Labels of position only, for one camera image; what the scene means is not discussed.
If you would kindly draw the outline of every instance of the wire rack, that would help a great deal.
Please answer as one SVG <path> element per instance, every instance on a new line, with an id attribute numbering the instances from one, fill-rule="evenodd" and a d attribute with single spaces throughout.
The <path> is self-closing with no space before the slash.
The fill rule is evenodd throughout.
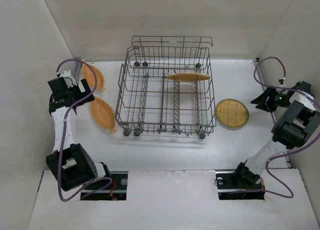
<path id="1" fill-rule="evenodd" d="M 210 63 L 211 37 L 133 36 L 121 65 L 115 119 L 123 134 L 197 134 L 216 126 Z M 210 79 L 178 82 L 166 76 L 201 73 Z"/>

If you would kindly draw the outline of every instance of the white floor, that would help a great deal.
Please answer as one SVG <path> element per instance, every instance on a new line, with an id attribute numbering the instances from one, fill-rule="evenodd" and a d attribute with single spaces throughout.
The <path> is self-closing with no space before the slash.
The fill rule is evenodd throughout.
<path id="1" fill-rule="evenodd" d="M 105 78 L 105 91 L 95 95 L 116 108 L 118 78 L 122 62 L 96 62 Z M 238 130 L 224 128 L 217 121 L 214 132 L 204 140 L 197 136 L 171 133 L 143 133 L 125 137 L 122 129 L 111 134 L 97 125 L 90 104 L 77 109 L 78 141 L 95 162 L 105 162 L 111 171 L 126 170 L 201 170 L 235 169 L 239 162 L 254 155 L 272 136 L 273 120 L 269 113 L 250 104 L 261 92 L 253 79 L 252 60 L 211 60 L 216 104 L 226 98 L 243 102 L 250 112 L 246 126 Z M 285 159 L 277 159 L 272 168 L 286 168 Z"/>
<path id="2" fill-rule="evenodd" d="M 61 202 L 57 181 L 45 171 L 28 229 L 318 230 L 299 171 L 272 172 L 294 198 L 219 200 L 212 170 L 130 171 L 126 201 Z M 268 190 L 287 194 L 266 172 L 262 177 Z"/>

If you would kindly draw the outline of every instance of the white enclosure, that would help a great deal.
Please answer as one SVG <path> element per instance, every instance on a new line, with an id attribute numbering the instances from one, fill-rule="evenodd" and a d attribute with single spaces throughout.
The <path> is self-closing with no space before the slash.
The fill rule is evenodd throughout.
<path id="1" fill-rule="evenodd" d="M 304 80 L 312 84 L 317 98 L 319 3 L 320 0 L 0 0 L 0 229 L 28 228 L 41 174 L 47 169 L 45 156 L 54 142 L 47 81 L 55 77 L 55 68 L 62 60 L 81 57 L 89 61 L 122 61 L 133 35 L 210 36 L 211 58 L 279 57 L 287 68 L 287 83 Z M 263 64 L 261 73 L 270 84 L 277 84 L 281 77 L 281 69 L 273 61 Z M 244 134 L 241 131 L 232 133 L 239 141 Z M 261 131 L 269 132 L 270 126 Z M 319 144 L 291 160 L 302 173 L 319 221 L 318 148 Z M 188 151 L 180 151 L 179 156 L 173 156 L 183 159 L 179 168 L 172 162 L 155 165 L 162 170 L 182 170 L 184 163 L 186 169 L 201 170 L 201 165 L 210 169 L 208 154 L 203 151 L 192 162 L 188 161 Z M 237 158 L 248 157 L 234 154 Z M 236 158 L 228 162 L 230 158 L 225 155 L 215 157 L 216 163 L 230 164 L 231 168 L 236 162 Z M 112 167 L 135 168 L 129 159 L 122 158 L 122 154 L 117 155 Z M 147 163 L 146 170 L 153 165 L 141 161 Z"/>

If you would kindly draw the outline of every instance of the round woven mat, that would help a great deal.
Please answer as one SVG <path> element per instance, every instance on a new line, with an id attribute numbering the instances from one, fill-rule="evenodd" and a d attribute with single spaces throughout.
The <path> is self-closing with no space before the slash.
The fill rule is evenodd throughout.
<path id="1" fill-rule="evenodd" d="M 219 121 L 230 128 L 243 127 L 249 121 L 247 107 L 235 99 L 222 100 L 216 106 L 215 112 Z"/>

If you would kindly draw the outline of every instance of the purple wire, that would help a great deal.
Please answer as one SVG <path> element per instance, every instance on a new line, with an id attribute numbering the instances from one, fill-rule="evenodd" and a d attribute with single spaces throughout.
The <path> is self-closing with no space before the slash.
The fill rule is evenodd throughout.
<path id="1" fill-rule="evenodd" d="M 98 181 L 101 181 L 101 180 L 109 180 L 109 181 L 110 181 L 110 182 L 109 182 L 107 185 L 105 185 L 104 187 L 101 187 L 101 188 L 99 188 L 99 189 L 97 189 L 97 190 L 94 190 L 94 191 L 92 191 L 92 192 L 87 193 L 86 195 L 84 195 L 83 197 L 81 197 L 81 200 L 84 199 L 85 197 L 89 196 L 90 194 L 93 194 L 93 193 L 95 193 L 95 192 L 97 192 L 97 191 L 100 191 L 100 190 L 102 190 L 102 189 L 107 188 L 107 187 L 112 183 L 112 181 L 113 181 L 110 177 L 102 177 L 102 178 L 99 178 L 97 181 L 92 180 L 92 181 L 88 182 L 87 184 L 83 185 L 78 191 L 76 191 L 72 196 L 70 196 L 70 197 L 68 197 L 68 198 L 64 198 L 64 196 L 63 196 L 63 194 L 62 194 L 62 188 L 61 188 L 61 178 L 62 178 L 62 176 L 61 176 L 61 171 L 62 171 L 62 155 L 63 155 L 62 152 L 63 152 L 63 150 L 64 150 L 64 145 L 65 145 L 65 140 L 66 140 L 67 117 L 68 117 L 69 112 L 71 111 L 71 109 L 72 109 L 74 106 L 76 106 L 78 103 L 81 103 L 83 100 L 89 98 L 91 95 L 94 94 L 94 91 L 96 90 L 97 84 L 98 84 L 97 75 L 96 75 L 95 71 L 92 69 L 92 67 L 91 67 L 89 64 L 87 64 L 86 62 L 81 61 L 81 60 L 78 60 L 78 59 L 67 59 L 67 60 L 64 60 L 63 62 L 61 62 L 61 63 L 59 64 L 59 66 L 58 66 L 57 69 L 56 69 L 56 72 L 57 72 L 57 73 L 59 72 L 59 70 L 60 70 L 60 68 L 61 68 L 61 66 L 62 66 L 63 64 L 65 64 L 65 63 L 67 63 L 67 62 L 71 62 L 71 61 L 73 61 L 73 62 L 79 62 L 79 63 L 82 63 L 82 64 L 86 65 L 86 66 L 91 70 L 91 72 L 93 73 L 95 83 L 94 83 L 94 87 L 93 87 L 92 91 L 91 91 L 88 95 L 86 95 L 86 96 L 84 96 L 83 98 L 81 98 L 80 100 L 78 100 L 78 101 L 74 102 L 73 104 L 71 104 L 71 106 L 66 110 L 66 112 L 65 112 L 65 114 L 64 114 L 64 118 L 63 118 L 63 120 L 64 120 L 64 121 L 63 121 L 63 132 L 62 132 L 62 139 L 61 139 L 59 159 L 58 159 L 58 179 L 57 179 L 59 198 L 61 199 L 62 202 L 67 202 L 67 201 L 71 200 L 71 199 L 74 198 L 80 191 L 82 191 L 84 188 L 86 188 L 88 185 L 92 184 L 93 182 L 98 182 Z"/>
<path id="2" fill-rule="evenodd" d="M 281 66 L 282 66 L 282 69 L 283 69 L 283 77 L 285 78 L 286 77 L 286 68 L 285 68 L 285 65 L 283 64 L 283 62 L 275 57 L 275 56 L 269 56 L 269 57 L 266 57 L 264 59 L 262 59 L 261 61 L 259 61 L 259 64 L 262 64 L 264 61 L 268 60 L 268 59 L 275 59 L 277 60 Z M 257 78 L 257 71 L 258 71 L 258 67 L 259 67 L 259 64 L 257 66 L 255 66 L 254 68 L 254 72 L 253 72 L 253 77 L 254 77 L 254 80 L 259 83 L 260 85 L 262 86 L 265 86 L 265 87 L 268 87 L 268 88 L 272 88 L 272 89 L 282 89 L 282 90 L 288 90 L 288 91 L 291 91 L 291 92 L 296 92 L 296 93 L 300 93 L 302 95 L 304 95 L 308 100 L 310 100 L 314 105 L 316 105 L 319 109 L 320 109 L 320 104 L 317 103 L 314 99 L 310 98 L 305 92 L 303 91 L 300 91 L 300 90 L 297 90 L 297 89 L 292 89 L 292 88 L 288 88 L 288 87 L 279 87 L 279 86 L 272 86 L 272 85 L 267 85 L 267 84 L 264 84 L 263 82 L 261 82 L 258 78 Z M 316 141 L 318 141 L 318 139 L 320 138 L 320 133 L 318 133 L 318 135 L 312 140 L 310 141 L 307 145 L 299 148 L 298 150 L 295 150 L 295 151 L 291 151 L 291 152 L 287 152 L 287 153 L 284 153 L 284 154 L 281 154 L 281 155 L 278 155 L 278 156 L 273 156 L 269 159 L 269 161 L 266 162 L 265 164 L 265 170 L 267 171 L 267 173 L 273 177 L 274 179 L 276 179 L 279 183 L 281 183 L 286 189 L 288 189 L 288 191 L 290 192 L 291 195 L 283 195 L 283 194 L 280 194 L 280 193 L 277 193 L 277 192 L 274 192 L 274 191 L 269 191 L 269 190 L 265 190 L 265 189 L 250 189 L 250 190 L 240 190 L 240 191 L 231 191 L 231 192 L 228 192 L 230 194 L 241 194 L 241 193 L 257 193 L 257 192 L 266 192 L 266 193 L 270 193 L 270 194 L 275 194 L 277 196 L 280 196 L 280 197 L 284 197 L 284 198 L 288 198 L 288 199 L 292 199 L 294 197 L 294 193 L 293 191 L 290 189 L 290 187 L 288 187 L 283 181 L 281 181 L 279 178 L 277 178 L 275 175 L 273 175 L 271 172 L 270 172 L 270 169 L 269 169 L 269 164 L 271 161 L 275 160 L 275 159 L 279 159 L 279 158 L 284 158 L 284 157 L 288 157 L 288 156 L 291 156 L 293 154 L 297 154 L 297 153 L 300 153 L 304 150 L 306 150 L 307 148 L 311 147 Z"/>

